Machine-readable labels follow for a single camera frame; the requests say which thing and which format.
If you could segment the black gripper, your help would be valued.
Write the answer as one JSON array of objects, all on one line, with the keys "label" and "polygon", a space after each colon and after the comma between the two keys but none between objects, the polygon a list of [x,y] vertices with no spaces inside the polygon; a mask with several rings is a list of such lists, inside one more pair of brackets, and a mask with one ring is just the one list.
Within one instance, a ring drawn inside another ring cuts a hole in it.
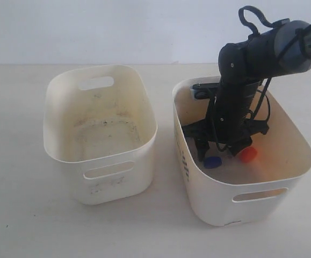
[{"label": "black gripper", "polygon": [[208,108],[204,119],[182,127],[188,138],[196,143],[198,160],[203,161],[209,150],[209,142],[216,144],[220,151],[230,150],[232,156],[252,145],[252,136],[258,133],[267,134],[269,117],[255,119],[260,106],[266,97],[266,90],[252,111],[250,106],[261,85],[260,81],[245,84],[219,83],[214,99],[208,99]]}]

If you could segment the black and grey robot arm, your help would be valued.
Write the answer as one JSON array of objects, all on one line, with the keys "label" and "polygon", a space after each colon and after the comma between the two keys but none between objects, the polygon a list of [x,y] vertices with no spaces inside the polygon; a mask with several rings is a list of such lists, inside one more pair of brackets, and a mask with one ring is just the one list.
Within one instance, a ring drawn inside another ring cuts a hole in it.
[{"label": "black and grey robot arm", "polygon": [[273,29],[253,33],[244,42],[228,43],[219,53],[220,79],[192,86],[195,99],[207,99],[204,119],[182,127],[192,138],[198,160],[204,160],[210,143],[218,151],[237,155],[251,146],[254,134],[266,134],[268,120],[258,120],[259,108],[250,110],[256,93],[266,101],[274,77],[311,69],[311,24],[281,20]]}]

